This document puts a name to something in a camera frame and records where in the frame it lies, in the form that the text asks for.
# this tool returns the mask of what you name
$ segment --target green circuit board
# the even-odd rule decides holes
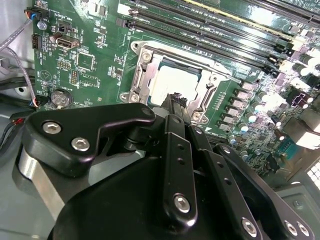
[[[245,114],[248,111],[254,112],[251,104],[257,101],[257,93],[265,91],[285,100],[294,87],[292,79],[304,80],[291,69],[279,84],[275,78],[263,71],[263,66],[270,65],[268,55],[279,58],[282,56],[273,46],[288,41],[281,37],[281,34],[289,39],[301,35],[304,38],[301,48],[310,50],[320,49],[320,31],[316,27],[257,6],[251,1],[197,2],[208,8],[201,8],[183,0],[36,0],[34,6],[50,11],[50,17],[42,20],[47,25],[46,29],[41,30],[37,27],[38,22],[34,23],[34,33],[40,36],[40,47],[37,46],[38,49],[34,51],[36,94],[50,96],[56,89],[66,90],[73,98],[68,108],[122,104],[120,95],[130,91],[138,59],[130,48],[132,41],[157,41],[205,56],[221,63],[239,82],[254,83],[256,88],[244,99],[245,105],[238,109],[235,121],[228,129],[222,129],[222,116],[241,85],[233,80],[221,82],[205,113],[209,121],[200,127],[208,135],[216,137],[227,138],[234,135],[237,140],[235,148],[247,150],[247,162],[259,174],[263,174],[266,171],[267,156],[276,152],[282,142],[277,140],[270,128],[271,120],[267,111],[255,112],[259,119],[255,123],[249,123]],[[315,13],[320,11],[318,0],[286,2]],[[147,15],[123,14],[119,11],[120,6],[121,9],[138,9]],[[212,8],[227,15],[208,10]],[[214,23],[215,27],[208,27],[207,22],[200,24],[190,21],[191,18],[206,19]],[[151,29],[160,29],[160,32],[120,26],[116,24],[119,20],[136,21]],[[61,23],[64,28],[68,27],[68,30],[63,29],[65,32],[62,34],[77,40],[76,47],[65,49],[50,41],[51,36],[61,32]],[[270,32],[254,28],[255,24],[270,29]],[[191,31],[194,28],[199,29],[199,32]],[[161,31],[166,31],[176,38],[161,34]],[[201,32],[209,32],[213,37],[204,39]],[[252,47],[248,44],[250,37],[246,35],[252,36]],[[200,50],[198,45],[189,44],[190,41],[198,41],[209,47]],[[238,56],[238,60],[233,59],[233,56]],[[320,72],[315,68],[313,74],[319,76]],[[319,94],[316,89],[307,91],[314,98]],[[279,102],[267,107],[278,117],[284,116],[283,125],[291,117],[298,118],[303,111],[302,108],[293,108],[288,104],[280,107]],[[49,102],[39,109],[56,108]],[[241,132],[239,123],[246,123],[249,131]]]

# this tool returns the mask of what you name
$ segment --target dimm slot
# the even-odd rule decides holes
[[[310,17],[310,18],[313,18],[313,19],[316,19],[316,20],[320,20],[320,15],[318,13],[306,10],[306,9],[304,9],[302,7],[293,5],[292,3],[281,1],[281,0],[264,0],[264,1],[268,2],[268,3],[272,3],[272,4],[275,4],[275,5],[278,5],[278,6],[281,6],[284,9],[290,9],[292,11],[295,11],[296,13],[305,15],[307,17]]]
[[[211,32],[199,30],[196,27],[192,27],[192,26],[189,26],[189,25],[186,25],[186,24],[182,24],[180,22],[165,18],[165,17],[163,17],[161,15],[158,15],[158,14],[155,14],[155,13],[150,14],[148,11],[143,10],[143,9],[139,9],[137,15],[144,16],[144,19],[147,20],[147,21],[150,21],[150,22],[152,22],[153,20],[154,21],[159,21],[159,24],[160,23],[166,23],[166,24],[169,24],[170,26],[176,27],[179,30],[189,31],[189,32],[191,32],[193,34],[198,35],[199,37],[200,36],[204,36],[205,39],[208,40],[208,41],[211,41],[211,42],[216,43],[216,44],[224,44],[228,48],[231,48],[231,49],[234,49],[234,50],[237,50],[236,48],[239,48],[243,52],[245,52],[245,53],[247,53],[249,55],[252,55],[252,56],[254,56],[256,58],[262,57],[262,58],[266,59],[266,58],[268,58],[270,56],[270,54],[267,53],[267,52],[263,52],[263,51],[260,51],[258,49],[255,49],[255,48],[245,46],[244,44],[240,44],[238,42],[234,42],[234,41],[231,41],[229,39],[217,36],[217,35],[215,35],[215,34],[213,34]]]
[[[302,14],[300,12],[296,12],[294,8],[284,8],[281,5],[274,4],[273,1],[268,0],[244,0],[250,4],[257,5],[264,9],[267,9],[273,13],[282,15],[286,18],[297,21],[298,23],[302,23],[314,28],[320,28],[320,20],[314,19],[311,16]]]
[[[174,14],[178,18],[181,18],[181,19],[183,19],[185,21],[189,21],[189,22],[194,23],[194,24],[199,24],[199,25],[202,24],[204,26],[208,26],[209,28],[215,29],[215,30],[219,31],[222,34],[229,35],[232,38],[242,38],[244,40],[251,41],[253,43],[263,45],[264,48],[268,48],[270,50],[272,50],[276,46],[274,41],[271,41],[271,40],[268,40],[268,39],[264,39],[263,37],[259,37],[259,36],[253,35],[251,33],[247,33],[247,32],[245,32],[245,31],[243,31],[241,29],[237,29],[237,28],[234,28],[232,26],[226,27],[225,24],[222,24],[220,22],[214,22],[214,21],[209,20],[209,19],[207,19],[205,17],[197,16],[196,14],[188,12],[188,11],[186,11],[184,9],[177,8],[177,9],[167,10],[167,9],[164,9],[163,7],[160,7],[160,6],[157,6],[157,5],[153,5],[153,4],[150,4],[150,3],[146,3],[146,2],[144,2],[143,5],[145,7],[148,7],[148,8],[152,7],[154,9],[158,9],[162,13]]]
[[[210,5],[208,5],[207,2],[201,3],[201,2],[198,2],[195,0],[172,0],[172,1],[184,2],[184,3],[191,4],[191,5],[196,6],[198,8],[205,9],[206,11],[209,11],[210,13],[214,13],[217,16],[222,15],[222,16],[228,17],[228,19],[233,19],[236,22],[241,22],[242,24],[255,27],[256,29],[259,29],[260,31],[266,31],[268,33],[272,33],[276,36],[281,37],[283,40],[286,40],[286,41],[295,40],[295,37],[287,32],[283,32],[282,30],[255,22],[252,19],[248,19],[243,16],[235,15],[232,12],[228,12],[228,11],[220,9],[216,6],[210,6]]]
[[[194,21],[199,21],[199,22],[202,22],[204,24],[208,24],[209,26],[212,26],[212,27],[216,27],[216,28],[219,28],[221,30],[224,30],[224,31],[227,31],[229,33],[233,33],[233,34],[236,34],[236,35],[239,35],[241,37],[244,37],[244,38],[248,38],[248,36],[250,36],[250,40],[251,41],[256,41],[260,44],[264,44],[266,46],[269,46],[269,47],[275,47],[276,44],[276,40],[275,41],[271,41],[271,40],[268,40],[268,39],[265,39],[263,37],[260,37],[260,36],[257,36],[257,35],[254,35],[250,32],[247,32],[245,30],[241,30],[241,29],[238,29],[238,28],[235,28],[235,27],[232,27],[232,26],[226,26],[224,23],[220,23],[218,21],[213,21],[207,17],[204,17],[202,15],[199,15],[199,14],[194,14],[192,12],[189,12],[185,9],[182,9],[182,8],[175,8],[174,6],[170,5],[170,4],[167,4],[165,2],[162,2],[162,1],[159,1],[159,0],[131,0],[131,2],[135,2],[135,3],[143,3],[144,5],[150,5],[152,7],[157,7],[157,8],[160,8],[160,9],[165,9],[165,10],[168,10],[170,12],[173,12],[173,13],[176,13],[176,14],[181,14],[182,16],[184,17],[188,17],[190,19],[193,19]],[[196,6],[193,6],[192,4],[189,4],[189,3],[186,3],[186,2],[179,2],[179,4],[183,4],[185,6],[189,6],[190,8],[195,8]],[[249,26],[248,24],[243,24],[242,22],[238,22],[236,20],[233,20],[231,18],[228,18],[228,17],[225,17],[225,16],[217,16],[217,18],[223,20],[223,21],[229,21],[229,22],[232,22],[232,23],[236,23],[236,24],[239,24],[243,27],[246,27],[246,28],[249,28],[251,30],[255,30],[255,31],[259,31],[258,29],[254,28],[254,27],[251,27]],[[268,36],[271,36],[271,37],[274,37],[274,38],[279,38],[277,35],[273,34],[273,33],[270,33],[270,32],[263,32],[263,34],[265,35],[268,35]]]
[[[134,21],[134,22],[130,23],[130,26],[136,30],[151,32],[153,34],[159,35],[160,37],[165,37],[165,38],[180,42],[182,44],[190,45],[191,47],[194,47],[200,51],[204,51],[204,52],[207,52],[210,54],[218,55],[220,57],[239,62],[239,63],[244,64],[246,66],[250,66],[252,68],[262,69],[265,67],[265,65],[262,63],[259,63],[259,62],[256,62],[251,59],[244,58],[244,57],[235,56],[234,54],[231,54],[231,53],[226,52],[224,50],[221,50],[219,48],[212,47],[210,45],[206,45],[201,42],[197,42],[197,41],[192,40],[190,38],[186,38],[184,36],[177,35],[175,33],[172,33],[172,32],[145,24],[143,22]]]

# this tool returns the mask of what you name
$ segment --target connector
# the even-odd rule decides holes
[[[38,34],[33,34],[31,36],[32,39],[32,48],[36,50],[42,49],[42,36]]]
[[[59,37],[56,40],[56,44],[59,47],[62,47],[62,48],[65,48],[65,49],[73,49],[73,48],[79,46],[79,40],[76,39],[76,38],[64,35],[62,37]]]
[[[26,13],[31,20],[41,20],[50,17],[50,12],[48,10],[36,6],[27,7],[24,10],[24,13]]]

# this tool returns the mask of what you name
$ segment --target black ram slot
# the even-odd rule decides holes
[[[232,26],[227,26],[225,23],[220,23],[218,21],[213,21],[213,20],[208,19],[208,18],[206,18],[204,16],[201,16],[201,15],[198,15],[198,14],[194,14],[192,12],[189,12],[189,11],[185,10],[185,9],[175,8],[174,6],[172,6],[170,4],[167,4],[165,2],[162,2],[162,1],[158,1],[158,0],[131,0],[131,1],[135,2],[135,3],[143,4],[143,5],[147,6],[147,7],[149,5],[149,6],[153,7],[153,8],[159,8],[162,11],[163,10],[167,10],[167,11],[170,11],[170,12],[175,13],[175,14],[180,14],[180,15],[184,16],[185,18],[187,17],[187,18],[192,19],[193,21],[198,21],[198,22],[201,22],[203,24],[208,24],[210,27],[218,28],[218,29],[220,29],[222,31],[226,31],[227,33],[238,35],[240,37],[246,38],[247,40],[255,41],[255,42],[259,43],[259,44],[263,44],[263,45],[266,45],[268,47],[275,47],[276,46],[276,40],[275,41],[271,41],[271,40],[265,39],[263,37],[254,35],[254,34],[252,34],[250,32],[247,32],[245,30],[241,30],[241,29],[238,29],[238,28],[235,28],[235,27],[232,27]],[[225,21],[229,21],[229,22],[234,22],[234,23],[236,22],[233,19],[230,19],[230,18],[227,18],[227,17],[224,17],[224,16],[220,16],[220,15],[219,15],[219,18],[222,19],[222,20],[225,20]],[[243,23],[240,23],[240,22],[236,22],[236,23],[242,25],[243,27],[250,28],[252,30],[258,31],[256,28],[253,28],[253,27],[251,27],[251,26],[249,26],[247,24],[243,24]],[[272,36],[274,38],[278,38],[278,36],[275,36],[274,34],[269,33],[269,32],[263,32],[263,34]]]
[[[189,31],[193,34],[196,34],[199,37],[204,36],[204,37],[206,37],[205,39],[208,41],[211,41],[216,44],[224,44],[228,48],[232,48],[234,50],[241,49],[243,52],[245,52],[249,55],[252,55],[256,58],[262,57],[262,58],[266,59],[266,58],[270,57],[270,54],[267,52],[263,52],[263,51],[258,50],[256,48],[253,48],[253,47],[245,46],[244,44],[234,42],[229,39],[217,36],[211,32],[200,30],[196,27],[189,26],[189,25],[165,18],[165,17],[158,15],[158,14],[155,14],[155,13],[150,13],[150,12],[143,10],[143,9],[138,10],[137,16],[143,16],[145,20],[150,21],[150,22],[155,20],[155,21],[158,21],[159,23],[169,24],[170,26],[174,26],[179,30],[185,30],[185,31]]]
[[[271,3],[271,4],[275,4],[277,6],[284,8],[284,9],[289,9],[289,10],[294,11],[296,13],[305,15],[309,18],[320,20],[320,15],[318,13],[306,10],[306,9],[301,8],[299,6],[293,5],[289,2],[285,2],[285,1],[281,1],[281,0],[264,0],[264,1]]]
[[[178,41],[182,44],[190,45],[194,48],[197,48],[198,50],[201,50],[201,51],[204,51],[204,52],[207,52],[210,54],[218,55],[220,57],[239,62],[239,63],[244,64],[246,66],[250,66],[252,68],[263,69],[265,67],[265,65],[262,63],[259,63],[259,62],[256,62],[251,59],[244,58],[244,57],[235,56],[234,54],[231,54],[231,53],[226,52],[224,50],[221,50],[219,48],[212,47],[212,46],[203,44],[201,42],[197,42],[197,41],[192,40],[190,38],[186,38],[184,36],[177,35],[177,34],[172,33],[170,31],[166,31],[166,30],[145,24],[143,22],[133,21],[133,22],[129,23],[129,26],[131,28],[136,29],[136,30],[151,32],[153,34],[159,35],[160,37],[165,37],[165,38],[168,38],[168,39],[171,39],[174,41]]]
[[[184,0],[171,0],[171,1],[173,1],[173,2],[175,2],[175,3],[177,3],[177,4],[180,4],[180,5],[182,5],[182,6],[187,6],[187,7],[190,8],[190,9],[198,9],[199,11],[206,12],[206,13],[210,13],[211,15],[215,15],[215,16],[217,16],[218,18],[220,18],[220,19],[222,19],[222,20],[224,20],[224,21],[229,21],[229,22],[233,22],[233,23],[236,23],[236,24],[241,24],[242,26],[245,26],[245,27],[248,27],[248,28],[257,30],[257,28],[252,27],[250,24],[237,21],[237,20],[235,20],[235,19],[232,19],[232,18],[230,18],[230,17],[223,16],[223,15],[221,15],[221,14],[219,14],[219,13],[215,13],[215,12],[213,12],[213,11],[209,11],[208,9],[205,9],[205,8],[203,8],[203,7],[196,6],[196,5],[192,4],[192,3],[187,3],[187,2],[185,2]],[[207,2],[207,1],[202,2],[202,3],[203,3],[204,5],[211,6],[211,7],[215,8],[214,5],[210,5],[210,3]],[[274,31],[280,32],[279,29],[277,29],[277,28],[274,28],[274,27],[271,27],[271,26],[268,26],[268,25],[263,25],[263,24],[261,24],[261,23],[259,23],[259,22],[253,21],[252,19],[249,19],[249,18],[246,18],[246,17],[243,17],[243,16],[240,16],[240,18],[241,18],[241,19],[244,19],[244,20],[247,20],[247,21],[250,21],[250,22],[255,23],[255,24],[259,24],[259,25],[261,25],[261,26],[265,26],[266,28],[268,28],[268,29],[270,29],[270,30],[274,30]],[[264,34],[271,35],[271,36],[276,36],[276,37],[278,37],[277,34],[272,33],[272,32],[263,31],[263,33],[264,33]],[[291,35],[288,34],[287,32],[282,32],[282,33],[283,33],[283,34],[286,34],[286,35],[288,35],[288,36],[291,36]]]
[[[302,14],[301,12],[296,12],[294,8],[284,8],[281,5],[277,5],[273,3],[273,1],[268,1],[268,0],[244,0],[244,1],[257,5],[259,7],[262,7],[264,9],[267,9],[273,13],[282,15],[286,18],[297,21],[298,23],[302,23],[317,29],[320,28],[320,20],[314,19],[313,17],[310,17],[308,15]]]

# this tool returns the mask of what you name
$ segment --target black metal bracket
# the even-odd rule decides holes
[[[197,166],[206,176],[207,191],[215,194],[218,203],[219,209],[211,209],[210,216],[217,217],[216,214],[223,209],[221,222],[228,226],[229,231],[224,234],[229,239],[315,239],[308,225],[230,146],[217,144],[212,148],[205,133],[190,124],[184,102],[177,94],[168,95],[162,105],[168,114],[163,117],[156,116],[139,103],[39,112],[26,122],[22,155],[26,161],[34,164],[40,162],[35,169],[51,183],[55,181],[53,176],[57,175],[58,182],[53,185],[58,187],[53,190],[64,196],[66,194],[59,193],[59,190],[66,191],[62,187],[63,182],[77,189],[74,194],[88,187],[88,169],[101,152],[102,143],[106,144],[107,152],[112,155],[144,150],[147,156],[145,161],[159,163],[160,197],[154,195],[150,198],[157,203],[157,216],[162,219],[162,226],[159,227],[165,232],[182,235],[196,229],[199,235],[202,234],[201,229],[204,228],[197,226],[198,209],[203,209],[195,187],[199,186],[195,184],[194,175],[194,166]],[[74,139],[79,138],[82,140],[75,146]],[[35,174],[28,172],[29,168],[25,169],[29,179],[38,180]],[[106,179],[108,187],[112,185],[112,179],[112,176]],[[92,196],[97,199],[98,192],[104,192],[101,186],[104,184],[89,187],[92,191],[85,190],[77,194],[76,199],[82,196],[85,199],[87,192],[93,193]],[[117,196],[122,195],[120,190],[112,189]],[[74,197],[69,193],[65,199],[72,202]]]

